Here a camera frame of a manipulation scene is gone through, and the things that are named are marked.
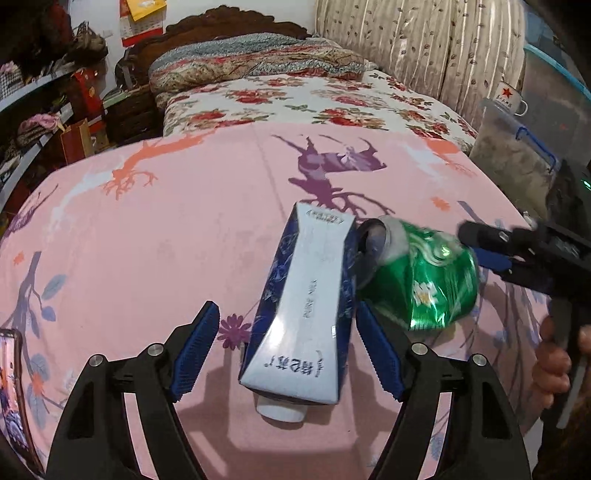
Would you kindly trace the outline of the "person's right hand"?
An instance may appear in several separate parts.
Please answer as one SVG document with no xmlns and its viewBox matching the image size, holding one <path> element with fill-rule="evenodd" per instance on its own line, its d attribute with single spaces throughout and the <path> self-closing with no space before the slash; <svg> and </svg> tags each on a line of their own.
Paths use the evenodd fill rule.
<svg viewBox="0 0 591 480">
<path fill-rule="evenodd" d="M 532 369 L 534 397 L 544 409 L 549 409 L 555 396 L 566 393 L 570 386 L 568 373 L 572 361 L 566 351 L 554 342 L 554 330 L 554 322 L 547 316 L 541 324 L 541 342 L 536 349 L 536 363 Z M 588 357 L 589 368 L 575 408 L 590 402 L 590 325 L 581 328 L 578 342 L 581 355 Z"/>
</svg>

